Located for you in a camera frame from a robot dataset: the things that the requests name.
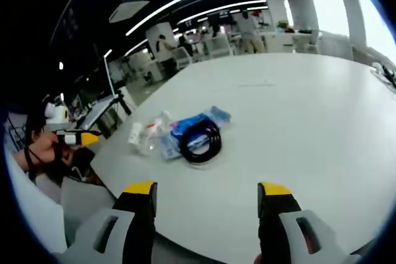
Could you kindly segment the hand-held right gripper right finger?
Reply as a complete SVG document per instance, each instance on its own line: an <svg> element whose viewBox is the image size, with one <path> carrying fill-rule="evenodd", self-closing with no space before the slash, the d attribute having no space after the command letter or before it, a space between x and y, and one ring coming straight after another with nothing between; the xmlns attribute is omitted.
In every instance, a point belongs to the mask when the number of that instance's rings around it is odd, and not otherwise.
<svg viewBox="0 0 396 264"><path fill-rule="evenodd" d="M258 238L262 263L355 263L334 231L311 210L302 210L289 189L257 185Z"/></svg>

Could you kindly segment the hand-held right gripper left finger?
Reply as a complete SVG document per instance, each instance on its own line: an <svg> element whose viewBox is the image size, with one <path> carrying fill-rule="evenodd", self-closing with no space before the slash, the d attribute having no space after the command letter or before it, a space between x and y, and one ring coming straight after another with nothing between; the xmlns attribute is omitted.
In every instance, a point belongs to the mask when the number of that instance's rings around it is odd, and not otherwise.
<svg viewBox="0 0 396 264"><path fill-rule="evenodd" d="M155 237L157 183L129 184L111 208L77 229L67 263L150 263Z"/></svg>

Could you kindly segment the person's left hand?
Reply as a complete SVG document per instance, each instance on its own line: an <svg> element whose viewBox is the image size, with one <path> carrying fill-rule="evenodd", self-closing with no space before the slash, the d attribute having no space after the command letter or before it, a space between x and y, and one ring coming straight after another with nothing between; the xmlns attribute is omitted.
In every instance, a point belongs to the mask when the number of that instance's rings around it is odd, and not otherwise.
<svg viewBox="0 0 396 264"><path fill-rule="evenodd" d="M41 171L46 164L54 161L70 165L73 151L67 145L59 142L54 132L45 132L24 150L29 171Z"/></svg>

